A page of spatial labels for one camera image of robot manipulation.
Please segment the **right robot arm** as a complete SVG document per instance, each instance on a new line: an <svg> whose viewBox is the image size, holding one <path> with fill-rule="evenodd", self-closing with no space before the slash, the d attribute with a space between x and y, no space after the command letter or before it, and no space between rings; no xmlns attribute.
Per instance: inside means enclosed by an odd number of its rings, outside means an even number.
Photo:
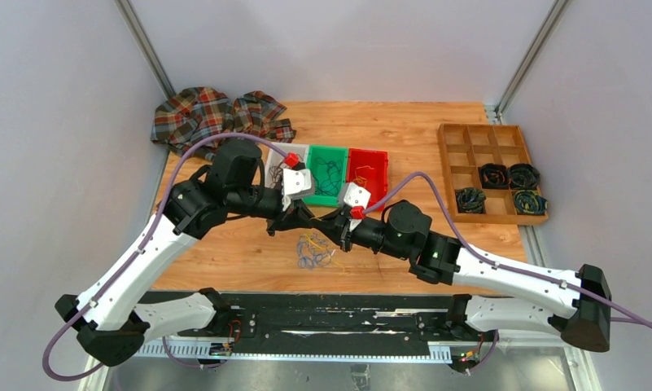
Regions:
<svg viewBox="0 0 652 391"><path fill-rule="evenodd" d="M530 266L500 257L431 230L432 219L403 200L386 217L354 220L340 208L313 217L312 227L344 251L352 246L409 262L409 272L431 284L485 288L499 297L460 295L446 316L448 333L465 340L474 332L514 330L559 336L576 348L603 353L610 349L611 298L602 269L578 270Z"/></svg>

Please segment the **cable ball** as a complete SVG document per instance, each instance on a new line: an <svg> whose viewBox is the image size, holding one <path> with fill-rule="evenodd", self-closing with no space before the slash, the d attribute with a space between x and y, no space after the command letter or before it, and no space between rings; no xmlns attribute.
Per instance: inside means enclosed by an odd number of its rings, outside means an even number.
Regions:
<svg viewBox="0 0 652 391"><path fill-rule="evenodd" d="M336 266L344 270L344 264L334 259L337 249L317 232L302 234L296 244L297 266L300 269Z"/></svg>

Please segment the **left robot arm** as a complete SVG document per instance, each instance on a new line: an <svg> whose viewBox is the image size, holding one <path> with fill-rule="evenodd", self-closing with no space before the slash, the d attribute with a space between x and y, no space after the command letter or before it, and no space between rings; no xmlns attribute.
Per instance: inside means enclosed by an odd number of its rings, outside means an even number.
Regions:
<svg viewBox="0 0 652 391"><path fill-rule="evenodd" d="M84 351L108 367L133 357L147 342L199 329L221 336L230 325L230 305L212 288L155 304L142 297L168 266L232 213L278 221L312 195L311 173L284 152L282 185L268 188L261 150L238 138L224 142L214 160L174 184L138 240L91 288L64 295L55 305L77 332Z"/></svg>

